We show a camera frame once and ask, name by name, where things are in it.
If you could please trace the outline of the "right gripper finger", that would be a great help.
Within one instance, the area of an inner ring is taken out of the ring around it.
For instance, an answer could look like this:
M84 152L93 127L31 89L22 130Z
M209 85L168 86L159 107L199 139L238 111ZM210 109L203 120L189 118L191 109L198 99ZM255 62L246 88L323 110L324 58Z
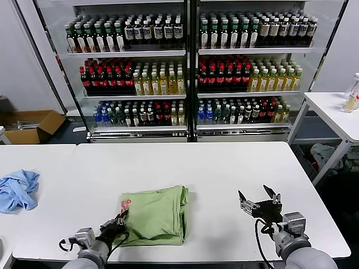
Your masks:
M275 193L274 190L270 187L268 187L267 185L263 185L267 195L270 197L270 199L272 200L274 205L278 205L281 206L281 194L280 193Z
M238 190L238 195L240 200L240 208L244 210L245 213L252 216L253 210L257 210L260 208L260 205L258 205L257 203L247 200L240 190Z

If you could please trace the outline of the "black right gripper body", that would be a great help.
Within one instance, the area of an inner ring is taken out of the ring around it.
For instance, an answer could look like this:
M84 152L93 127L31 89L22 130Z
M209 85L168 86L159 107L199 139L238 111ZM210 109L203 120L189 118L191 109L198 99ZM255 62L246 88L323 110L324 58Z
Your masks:
M256 203L256 207L252 209L252 217L261 218L265 223L279 223L283 221L281 215L282 204L274 203L273 200L260 201Z

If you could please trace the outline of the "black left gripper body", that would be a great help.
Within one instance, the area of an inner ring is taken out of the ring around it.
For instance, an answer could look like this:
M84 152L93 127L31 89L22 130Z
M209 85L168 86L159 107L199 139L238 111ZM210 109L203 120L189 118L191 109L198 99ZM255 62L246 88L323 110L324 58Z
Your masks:
M122 219L111 219L105 224L100 226L100 235L98 239L102 240L107 244L113 244L113 242L121 237L126 235L127 230Z

